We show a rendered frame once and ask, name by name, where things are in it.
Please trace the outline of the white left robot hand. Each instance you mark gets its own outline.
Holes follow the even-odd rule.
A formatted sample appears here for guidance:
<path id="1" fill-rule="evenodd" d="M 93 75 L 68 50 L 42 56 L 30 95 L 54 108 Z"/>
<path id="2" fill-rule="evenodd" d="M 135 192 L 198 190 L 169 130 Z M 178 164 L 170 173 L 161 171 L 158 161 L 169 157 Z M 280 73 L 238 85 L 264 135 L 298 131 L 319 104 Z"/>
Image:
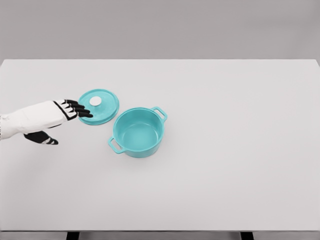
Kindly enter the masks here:
<path id="1" fill-rule="evenodd" d="M 92 118 L 90 110 L 75 100 L 48 100 L 22 109 L 22 133 L 37 144 L 58 145 L 59 142 L 44 130 L 62 125 L 76 118 Z"/>

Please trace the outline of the teal pot lid white knob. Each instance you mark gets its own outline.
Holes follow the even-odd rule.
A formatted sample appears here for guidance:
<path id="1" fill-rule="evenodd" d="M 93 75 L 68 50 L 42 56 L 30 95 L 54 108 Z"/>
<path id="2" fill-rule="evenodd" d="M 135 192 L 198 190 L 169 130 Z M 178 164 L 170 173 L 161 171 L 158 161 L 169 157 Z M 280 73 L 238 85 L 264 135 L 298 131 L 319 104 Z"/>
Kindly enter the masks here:
<path id="1" fill-rule="evenodd" d="M 99 97 L 98 105 L 91 102 L 92 98 Z M 87 125 L 101 125 L 109 122 L 118 113 L 120 103 L 118 97 L 111 91 L 101 88 L 89 90 L 82 94 L 78 103 L 83 105 L 93 117 L 81 117 L 79 120 Z"/>

